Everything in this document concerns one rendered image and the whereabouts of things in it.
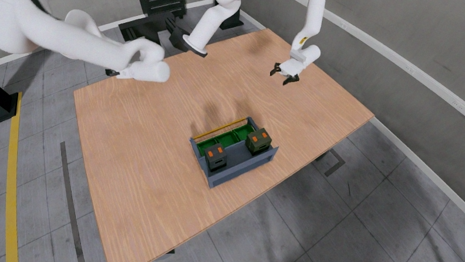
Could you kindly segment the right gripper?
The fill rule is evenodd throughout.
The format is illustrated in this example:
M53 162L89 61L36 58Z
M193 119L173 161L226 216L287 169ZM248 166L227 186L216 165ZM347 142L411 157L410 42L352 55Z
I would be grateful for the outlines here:
M105 69L105 74L106 76L116 76L116 79L131 79L131 70L130 70L130 66L127 65L126 68L123 70L123 71L115 71L115 73L112 73L113 70L110 70L110 69ZM109 75L108 75L109 74Z

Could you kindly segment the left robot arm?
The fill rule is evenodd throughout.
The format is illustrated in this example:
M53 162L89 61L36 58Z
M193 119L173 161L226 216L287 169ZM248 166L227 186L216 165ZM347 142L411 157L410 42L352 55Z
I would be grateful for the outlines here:
M219 4L209 8L200 19L191 35L183 35L184 40L195 50L206 54L204 48L221 23L235 14L241 0L216 0ZM305 69L310 63L319 58L321 52L316 45L302 50L305 41L318 34L321 28L325 0L308 0L304 28L296 35L290 50L290 59L295 58Z

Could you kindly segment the grey-blue rack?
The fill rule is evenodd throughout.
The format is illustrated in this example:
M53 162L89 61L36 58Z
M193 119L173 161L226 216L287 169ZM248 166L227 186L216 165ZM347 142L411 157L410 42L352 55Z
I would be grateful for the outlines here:
M246 117L246 120L248 121L247 124L250 126L252 125L255 131L259 130L258 126L250 116ZM193 151L196 153L195 155L198 158L197 160L199 160L201 164L201 169L204 171L206 178L208 178L208 186L210 189L272 161L279 148L279 146L273 148L272 145L270 145L269 149L252 156L245 145L245 141L246 139L225 147L224 150L227 154L227 165L211 172L207 166L205 156L201 157L194 139L192 137L189 138Z

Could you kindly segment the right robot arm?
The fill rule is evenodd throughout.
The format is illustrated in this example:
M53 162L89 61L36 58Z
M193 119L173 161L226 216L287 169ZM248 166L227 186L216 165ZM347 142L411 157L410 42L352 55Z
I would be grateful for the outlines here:
M0 0L0 50L20 55L39 46L118 72L129 64L138 81L164 83L170 75L160 46L145 39L113 40L84 11L71 10L62 21L51 15L47 0Z

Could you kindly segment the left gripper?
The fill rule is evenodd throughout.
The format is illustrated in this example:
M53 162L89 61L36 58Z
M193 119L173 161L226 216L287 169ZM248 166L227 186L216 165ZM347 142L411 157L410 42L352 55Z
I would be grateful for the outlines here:
M299 81L299 74L302 72L303 66L302 63L296 60L295 58L289 59L283 63L275 62L274 69L270 71L270 76L279 72L282 76L286 78L283 81L283 86L291 83Z

